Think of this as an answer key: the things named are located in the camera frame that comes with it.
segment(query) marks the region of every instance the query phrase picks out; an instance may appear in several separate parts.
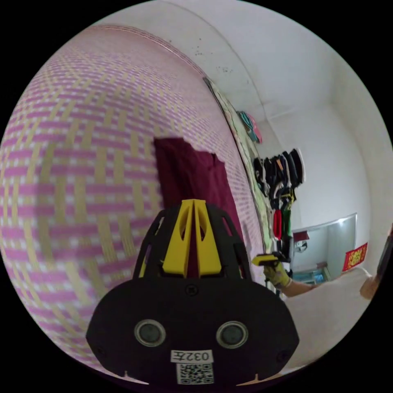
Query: maroon fabric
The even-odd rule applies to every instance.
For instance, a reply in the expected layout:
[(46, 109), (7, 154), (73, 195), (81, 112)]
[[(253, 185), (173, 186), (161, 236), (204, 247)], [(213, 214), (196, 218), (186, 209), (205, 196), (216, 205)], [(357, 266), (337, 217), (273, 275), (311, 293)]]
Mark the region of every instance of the maroon fabric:
[[(227, 212), (243, 239), (225, 164), (215, 154), (194, 150), (182, 138), (155, 139), (154, 146), (164, 208), (179, 205), (184, 199), (205, 200)], [(194, 252), (193, 241), (190, 246), (189, 277), (195, 277), (197, 273)]]

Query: red sign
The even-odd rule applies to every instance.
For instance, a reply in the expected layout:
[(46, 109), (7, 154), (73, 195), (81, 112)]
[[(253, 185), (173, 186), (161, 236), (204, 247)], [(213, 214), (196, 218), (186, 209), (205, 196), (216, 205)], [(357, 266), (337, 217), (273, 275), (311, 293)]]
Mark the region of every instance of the red sign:
[(367, 252), (367, 245), (368, 243), (363, 244), (363, 246), (360, 246), (355, 250), (349, 251), (345, 254), (343, 271), (349, 270), (364, 261)]

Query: screw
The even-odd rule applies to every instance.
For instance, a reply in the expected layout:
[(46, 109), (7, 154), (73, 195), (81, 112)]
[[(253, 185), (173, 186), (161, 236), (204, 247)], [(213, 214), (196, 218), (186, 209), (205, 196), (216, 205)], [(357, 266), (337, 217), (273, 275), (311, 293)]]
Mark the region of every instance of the screw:
[(193, 284), (187, 285), (185, 287), (185, 292), (188, 296), (195, 296), (198, 294), (198, 287)]
[(106, 352), (102, 347), (97, 347), (97, 353), (98, 353), (98, 355), (106, 357)]
[(282, 363), (283, 361), (286, 361), (289, 357), (289, 351), (283, 350), (278, 353), (276, 360), (278, 363)]

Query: bed sheet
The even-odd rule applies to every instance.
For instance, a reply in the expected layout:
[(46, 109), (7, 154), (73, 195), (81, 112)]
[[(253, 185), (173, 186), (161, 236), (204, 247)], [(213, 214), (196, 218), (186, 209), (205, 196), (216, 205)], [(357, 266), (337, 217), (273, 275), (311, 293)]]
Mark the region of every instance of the bed sheet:
[(246, 246), (263, 251), (221, 109), (203, 73), (166, 45), (132, 28), (86, 29), (33, 78), (0, 146), (0, 249), (12, 284), (61, 350), (107, 374), (85, 333), (99, 300), (132, 278), (162, 208), (154, 137), (183, 137), (225, 162)]

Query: work glove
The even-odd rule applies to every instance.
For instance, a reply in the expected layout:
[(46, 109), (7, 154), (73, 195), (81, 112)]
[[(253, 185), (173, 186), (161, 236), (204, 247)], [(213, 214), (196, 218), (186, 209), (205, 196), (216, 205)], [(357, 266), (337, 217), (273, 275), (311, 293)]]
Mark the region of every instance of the work glove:
[(291, 279), (281, 262), (279, 262), (275, 268), (265, 266), (263, 268), (263, 273), (276, 289), (285, 288), (291, 283)]

